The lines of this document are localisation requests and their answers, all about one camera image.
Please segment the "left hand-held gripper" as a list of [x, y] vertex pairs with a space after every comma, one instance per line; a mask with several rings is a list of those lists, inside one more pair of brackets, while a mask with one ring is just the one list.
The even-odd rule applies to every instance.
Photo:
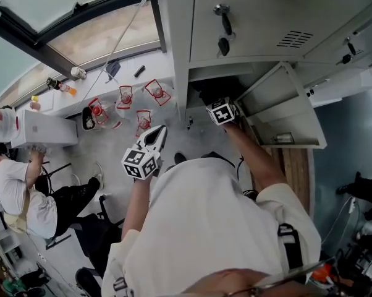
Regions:
[[127, 176], [147, 179], [161, 167], [160, 153], [167, 139], [167, 126], [158, 125], [141, 134], [122, 157], [121, 163]]

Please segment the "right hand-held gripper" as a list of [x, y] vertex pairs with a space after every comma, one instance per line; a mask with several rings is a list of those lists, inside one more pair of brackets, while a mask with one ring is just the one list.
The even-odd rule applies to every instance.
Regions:
[[239, 116], [238, 108], [229, 97], [224, 97], [214, 103], [208, 104], [206, 111], [217, 126], [234, 122]]

